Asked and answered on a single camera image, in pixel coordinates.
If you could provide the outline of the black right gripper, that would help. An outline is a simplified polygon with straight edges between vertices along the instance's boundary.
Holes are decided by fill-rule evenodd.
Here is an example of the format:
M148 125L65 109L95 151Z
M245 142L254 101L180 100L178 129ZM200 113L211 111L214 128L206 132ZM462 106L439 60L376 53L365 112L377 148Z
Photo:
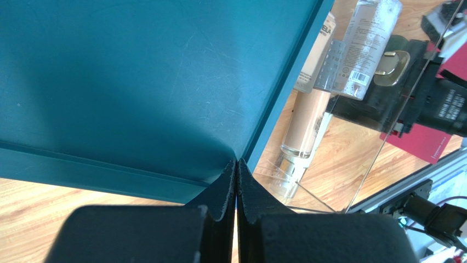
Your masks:
M428 46L428 41L392 35L385 50L399 56L393 72L375 75L363 100L335 96L326 111L378 132L408 133L422 111L422 97L428 94L428 85L435 80L443 60L438 53L429 51Z

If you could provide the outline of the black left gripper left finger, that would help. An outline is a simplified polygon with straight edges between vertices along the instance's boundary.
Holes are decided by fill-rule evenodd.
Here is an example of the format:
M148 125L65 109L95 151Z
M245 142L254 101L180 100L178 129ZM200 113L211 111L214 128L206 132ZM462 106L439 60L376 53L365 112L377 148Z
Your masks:
M183 206L87 205L62 225L46 262L230 262L236 162Z

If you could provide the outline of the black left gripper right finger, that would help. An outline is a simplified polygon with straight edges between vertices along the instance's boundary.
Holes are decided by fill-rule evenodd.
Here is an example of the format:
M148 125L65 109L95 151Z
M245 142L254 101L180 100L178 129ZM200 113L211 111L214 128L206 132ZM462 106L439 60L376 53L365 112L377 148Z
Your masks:
M380 214L296 213L236 168L240 262L415 262L398 223Z

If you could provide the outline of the clear drawer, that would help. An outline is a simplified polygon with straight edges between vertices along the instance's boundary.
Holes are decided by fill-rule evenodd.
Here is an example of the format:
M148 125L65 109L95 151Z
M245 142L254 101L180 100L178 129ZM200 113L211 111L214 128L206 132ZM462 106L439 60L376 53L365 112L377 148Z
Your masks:
M421 28L422 15L443 1L400 1L402 12L393 33L408 39L427 41ZM342 40L357 1L335 1L331 13L336 18L334 38ZM293 90L280 114L257 166L254 178L267 190L276 171L280 144L286 133L297 96ZM278 197L292 207L344 213L350 205L426 167L428 162L386 144L380 133L332 117L310 168L302 177L292 199Z

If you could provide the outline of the clear glass foundation bottle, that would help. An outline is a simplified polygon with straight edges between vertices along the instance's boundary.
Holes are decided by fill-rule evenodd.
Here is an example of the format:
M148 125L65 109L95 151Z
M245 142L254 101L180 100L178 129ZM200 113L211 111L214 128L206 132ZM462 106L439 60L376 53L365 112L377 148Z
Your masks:
M332 92L363 100L403 5L400 1L358 1L343 43Z

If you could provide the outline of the beige tube grey cap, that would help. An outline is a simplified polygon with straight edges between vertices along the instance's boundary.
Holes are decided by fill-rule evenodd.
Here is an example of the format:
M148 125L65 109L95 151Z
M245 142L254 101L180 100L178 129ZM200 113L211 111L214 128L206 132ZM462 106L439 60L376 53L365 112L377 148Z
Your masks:
M344 49L343 41L333 39L312 91L310 93L297 92L289 125L281 145L283 153L299 158L310 157L318 127L331 98L332 85Z

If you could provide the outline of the beige foundation bottle black cap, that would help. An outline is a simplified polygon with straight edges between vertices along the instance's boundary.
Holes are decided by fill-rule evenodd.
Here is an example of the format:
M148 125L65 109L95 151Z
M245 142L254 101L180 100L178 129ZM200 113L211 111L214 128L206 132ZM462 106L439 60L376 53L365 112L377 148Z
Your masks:
M333 40L336 25L335 16L329 12L295 82L295 90L303 93L312 91Z

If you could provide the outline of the cream white pump bottle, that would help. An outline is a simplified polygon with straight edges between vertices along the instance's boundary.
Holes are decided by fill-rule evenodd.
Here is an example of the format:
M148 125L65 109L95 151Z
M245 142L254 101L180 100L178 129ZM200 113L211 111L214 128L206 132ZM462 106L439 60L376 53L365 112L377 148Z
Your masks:
M310 167L332 117L332 114L324 113L310 157L299 158L282 153L274 164L275 169L269 182L269 190L281 202L287 203L294 198L299 189L300 180Z

